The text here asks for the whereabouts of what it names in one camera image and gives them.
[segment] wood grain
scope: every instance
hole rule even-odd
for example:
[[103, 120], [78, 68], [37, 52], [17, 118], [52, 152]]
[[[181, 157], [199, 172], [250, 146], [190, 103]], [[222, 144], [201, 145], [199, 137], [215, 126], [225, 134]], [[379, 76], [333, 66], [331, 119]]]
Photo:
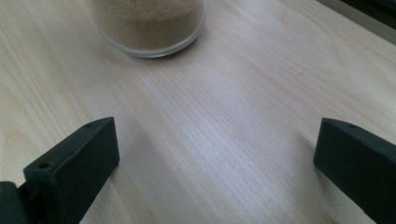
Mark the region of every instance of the wood grain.
[[113, 116], [121, 162], [81, 223], [373, 223], [313, 165], [322, 117], [396, 143], [396, 47], [314, 0], [208, 1], [130, 58], [82, 1], [0, 5], [0, 179]]

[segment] dark object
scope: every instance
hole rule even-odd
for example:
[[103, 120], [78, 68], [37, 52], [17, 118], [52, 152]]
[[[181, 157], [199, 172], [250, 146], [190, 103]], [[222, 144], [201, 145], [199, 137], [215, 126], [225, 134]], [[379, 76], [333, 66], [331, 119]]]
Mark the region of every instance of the dark object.
[[396, 0], [341, 0], [370, 17], [396, 29]]
[[18, 189], [0, 182], [0, 224], [76, 224], [120, 161], [113, 118], [88, 123], [23, 169]]
[[396, 223], [396, 146], [353, 124], [323, 119], [314, 164], [375, 222]]

